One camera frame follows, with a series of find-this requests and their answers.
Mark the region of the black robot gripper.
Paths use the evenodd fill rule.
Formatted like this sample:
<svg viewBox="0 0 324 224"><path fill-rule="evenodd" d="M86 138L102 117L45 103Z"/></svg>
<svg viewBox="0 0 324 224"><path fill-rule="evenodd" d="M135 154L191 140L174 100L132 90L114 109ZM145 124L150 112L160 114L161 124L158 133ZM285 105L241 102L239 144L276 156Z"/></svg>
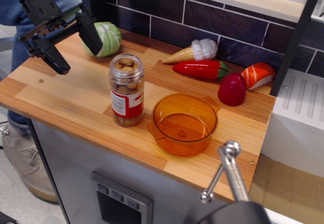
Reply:
<svg viewBox="0 0 324 224"><path fill-rule="evenodd" d="M86 14L83 3L62 11L54 0L18 0L35 28L20 36L31 57L41 57L58 74L65 75L70 66L55 44L79 31L84 44L97 55L103 43L92 15Z"/></svg>

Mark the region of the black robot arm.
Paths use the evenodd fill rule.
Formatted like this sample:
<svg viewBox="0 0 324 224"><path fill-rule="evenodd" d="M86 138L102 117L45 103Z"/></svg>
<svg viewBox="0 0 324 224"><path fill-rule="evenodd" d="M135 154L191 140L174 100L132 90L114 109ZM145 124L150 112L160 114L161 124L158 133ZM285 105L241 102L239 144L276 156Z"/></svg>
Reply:
<svg viewBox="0 0 324 224"><path fill-rule="evenodd" d="M1 25L17 30L11 70L38 57L57 73L67 74L70 66L55 45L78 33L92 54L98 54L103 44L94 22L83 0L1 0Z"/></svg>

